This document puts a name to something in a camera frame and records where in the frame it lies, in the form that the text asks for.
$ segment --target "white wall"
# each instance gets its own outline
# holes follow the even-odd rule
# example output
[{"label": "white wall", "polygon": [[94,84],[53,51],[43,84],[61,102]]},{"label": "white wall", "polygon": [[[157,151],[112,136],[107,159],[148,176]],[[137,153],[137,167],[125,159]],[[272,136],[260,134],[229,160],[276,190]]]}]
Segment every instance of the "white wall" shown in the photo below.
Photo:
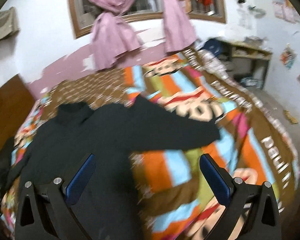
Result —
[{"label": "white wall", "polygon": [[14,40],[0,41],[0,87],[18,73],[13,59]]},{"label": "white wall", "polygon": [[[300,74],[300,23],[291,24],[274,15],[272,0],[254,0],[258,8],[267,11],[264,18],[257,20],[257,35],[269,39],[273,56],[265,84],[265,90],[272,95],[300,122],[300,85],[296,80]],[[298,54],[292,68],[288,70],[279,61],[280,54],[290,44]]]},{"label": "white wall", "polygon": [[[253,4],[252,0],[244,5]],[[225,0],[228,24],[192,20],[198,36],[227,36],[243,39],[256,34],[256,22],[252,29],[238,26],[239,7],[236,0]],[[90,42],[90,35],[74,39],[67,0],[8,0],[2,10],[16,7],[21,31],[16,38],[15,65],[26,82],[37,80],[42,70],[64,55],[70,54]],[[131,23],[136,31],[162,26],[162,20]]]}]

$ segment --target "blue gripper pad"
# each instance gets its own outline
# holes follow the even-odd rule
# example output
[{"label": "blue gripper pad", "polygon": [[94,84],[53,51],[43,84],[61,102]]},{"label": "blue gripper pad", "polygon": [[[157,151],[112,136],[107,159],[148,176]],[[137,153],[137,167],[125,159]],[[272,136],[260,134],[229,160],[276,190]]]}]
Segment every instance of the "blue gripper pad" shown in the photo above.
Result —
[{"label": "blue gripper pad", "polygon": [[201,155],[199,165],[219,204],[227,207],[234,191],[232,177],[225,169],[220,168],[209,154]]},{"label": "blue gripper pad", "polygon": [[67,183],[65,188],[65,202],[68,206],[78,202],[83,190],[87,186],[92,174],[96,169],[96,158],[91,154],[84,161],[79,171]]}]

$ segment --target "striped blanket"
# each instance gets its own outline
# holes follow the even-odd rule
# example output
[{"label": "striped blanket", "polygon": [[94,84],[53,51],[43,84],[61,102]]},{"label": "striped blanket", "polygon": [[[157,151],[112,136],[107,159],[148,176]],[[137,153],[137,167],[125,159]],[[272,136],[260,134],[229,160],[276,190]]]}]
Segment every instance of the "striped blanket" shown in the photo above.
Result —
[{"label": "striped blanket", "polygon": [[232,176],[248,174],[242,178],[251,177],[258,185],[269,181],[280,212],[293,199],[299,168],[289,136],[277,120],[265,116],[254,95],[226,75],[207,72],[214,61],[218,62],[207,52],[200,56],[187,49],[159,62],[124,70],[132,101],[142,93],[181,116],[199,121],[220,116],[221,139],[206,147],[131,154],[146,239],[175,239],[182,232],[191,238],[196,233],[191,230],[193,221],[202,214],[205,220],[211,218],[210,228],[217,221],[213,212],[207,212],[207,207],[211,210],[216,205],[211,206],[213,193],[199,170],[203,153],[209,153]]}]

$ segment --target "black sweater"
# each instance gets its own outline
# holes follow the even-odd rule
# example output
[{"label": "black sweater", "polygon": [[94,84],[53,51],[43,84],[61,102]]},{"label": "black sweater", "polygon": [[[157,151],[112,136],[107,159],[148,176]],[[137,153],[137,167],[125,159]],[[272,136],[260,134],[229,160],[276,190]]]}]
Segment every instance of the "black sweater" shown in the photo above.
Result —
[{"label": "black sweater", "polygon": [[25,153],[19,192],[27,181],[40,185],[62,178],[72,163],[94,154],[96,170],[72,211],[92,239],[140,240],[129,153],[198,148],[219,137],[215,118],[180,117],[141,96],[129,108],[109,104],[93,111],[86,103],[61,105]]}]

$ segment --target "debris on floor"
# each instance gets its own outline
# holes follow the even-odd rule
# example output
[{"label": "debris on floor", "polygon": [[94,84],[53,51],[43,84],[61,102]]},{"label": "debris on floor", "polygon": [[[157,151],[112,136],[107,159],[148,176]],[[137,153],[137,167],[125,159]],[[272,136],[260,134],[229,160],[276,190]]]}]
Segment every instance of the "debris on floor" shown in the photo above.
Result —
[{"label": "debris on floor", "polygon": [[283,114],[284,114],[285,118],[286,118],[291,124],[297,124],[297,123],[298,123],[298,120],[290,114],[290,111],[289,111],[289,110],[284,110],[284,111],[283,111]]}]

